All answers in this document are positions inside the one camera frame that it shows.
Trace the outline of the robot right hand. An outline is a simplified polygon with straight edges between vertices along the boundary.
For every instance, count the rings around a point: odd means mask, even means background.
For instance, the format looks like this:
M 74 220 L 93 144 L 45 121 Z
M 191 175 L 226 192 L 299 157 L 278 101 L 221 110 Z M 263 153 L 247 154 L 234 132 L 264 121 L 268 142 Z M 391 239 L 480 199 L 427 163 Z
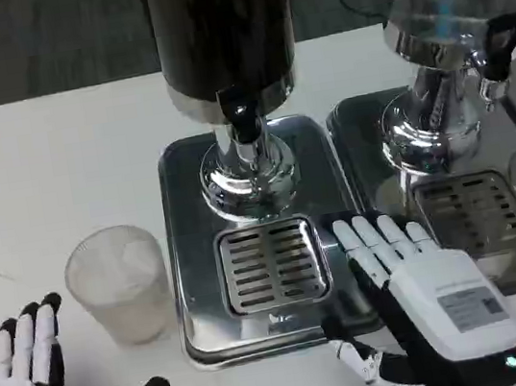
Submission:
M 376 210 L 335 217 L 331 232 L 361 295 L 400 353 L 322 323 L 335 356 L 368 386 L 516 386 L 516 316 L 472 257 L 416 221 Z

